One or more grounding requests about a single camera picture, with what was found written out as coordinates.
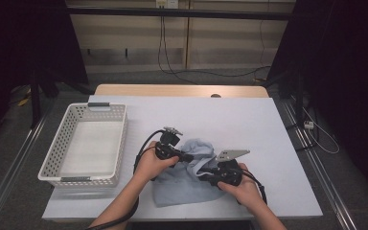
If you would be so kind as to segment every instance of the light blue towel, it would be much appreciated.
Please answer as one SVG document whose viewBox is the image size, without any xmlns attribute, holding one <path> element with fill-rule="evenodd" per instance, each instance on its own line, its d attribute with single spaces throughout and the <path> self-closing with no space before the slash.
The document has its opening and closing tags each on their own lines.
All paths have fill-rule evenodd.
<svg viewBox="0 0 368 230">
<path fill-rule="evenodd" d="M 167 168 L 153 181 L 153 198 L 157 207 L 177 204 L 199 203 L 220 198 L 225 192 L 197 177 L 205 172 L 201 168 L 217 166 L 213 146 L 200 139 L 188 140 L 181 148 L 194 156 L 190 163 L 178 162 Z"/>
</svg>

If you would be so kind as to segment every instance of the white tabletop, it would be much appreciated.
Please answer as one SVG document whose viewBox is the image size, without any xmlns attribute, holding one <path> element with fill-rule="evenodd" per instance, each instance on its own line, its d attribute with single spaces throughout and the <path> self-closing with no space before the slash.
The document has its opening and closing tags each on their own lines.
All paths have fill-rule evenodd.
<svg viewBox="0 0 368 230">
<path fill-rule="evenodd" d="M 55 189 L 44 219 L 97 217 L 130 180 L 134 158 L 144 141 L 165 126 L 183 132 L 178 147 L 188 139 L 201 138 L 214 146 L 216 154 L 221 150 L 251 150 L 238 162 L 245 163 L 264 184 L 268 206 L 279 218 L 322 216 L 272 99 L 91 96 L 89 102 L 127 105 L 127 137 L 118 185 L 112 189 Z M 132 220 L 250 219 L 230 195 L 209 202 L 157 208 L 151 186 L 149 183 L 141 193 Z"/>
</svg>

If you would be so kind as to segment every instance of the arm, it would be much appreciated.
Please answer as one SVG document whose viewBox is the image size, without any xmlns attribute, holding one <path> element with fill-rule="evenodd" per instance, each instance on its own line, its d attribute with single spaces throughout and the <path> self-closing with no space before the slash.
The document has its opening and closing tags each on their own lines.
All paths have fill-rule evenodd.
<svg viewBox="0 0 368 230">
<path fill-rule="evenodd" d="M 247 170 L 247 167 L 240 163 L 239 166 Z M 234 196 L 239 203 L 247 208 L 247 211 L 252 214 L 263 230 L 284 230 L 286 227 L 282 222 L 271 212 L 265 202 L 262 200 L 255 182 L 243 176 L 241 184 L 236 187 L 230 184 L 219 182 L 218 186 L 225 192 Z"/>
<path fill-rule="evenodd" d="M 130 181 L 109 206 L 91 223 L 90 227 L 123 217 L 132 209 L 137 197 L 142 192 L 143 188 L 145 188 L 145 185 L 164 169 L 177 163 L 177 156 L 167 160 L 158 159 L 154 152 L 154 146 L 155 142 L 151 142 L 149 145 L 151 149 L 148 149 L 143 154 L 136 172 Z M 127 221 L 110 229 L 125 229 L 126 225 Z"/>
</svg>

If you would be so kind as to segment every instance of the human hand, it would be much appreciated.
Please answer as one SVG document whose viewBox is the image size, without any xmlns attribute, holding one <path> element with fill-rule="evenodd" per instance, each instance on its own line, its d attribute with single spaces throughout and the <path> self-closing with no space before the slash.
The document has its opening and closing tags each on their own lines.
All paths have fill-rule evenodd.
<svg viewBox="0 0 368 230">
<path fill-rule="evenodd" d="M 144 179 L 146 182 L 156 177 L 169 166 L 178 162 L 178 156 L 160 160 L 155 154 L 155 141 L 152 141 L 143 153 L 134 176 Z"/>
<path fill-rule="evenodd" d="M 241 169 L 247 170 L 246 165 L 243 163 L 239 163 L 239 166 Z M 254 214 L 255 210 L 259 208 L 260 205 L 265 204 L 261 198 L 256 183 L 245 175 L 242 176 L 241 184 L 238 186 L 233 186 L 220 181 L 218 183 L 218 187 L 234 196 L 251 214 Z"/>
</svg>

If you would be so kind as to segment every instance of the plastic basket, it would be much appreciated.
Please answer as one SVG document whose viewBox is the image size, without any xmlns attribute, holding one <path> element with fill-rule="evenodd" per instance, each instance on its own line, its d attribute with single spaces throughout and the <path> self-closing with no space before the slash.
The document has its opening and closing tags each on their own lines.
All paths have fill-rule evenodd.
<svg viewBox="0 0 368 230">
<path fill-rule="evenodd" d="M 60 188 L 115 187 L 127 135 L 127 107 L 72 103 L 38 179 Z"/>
</svg>

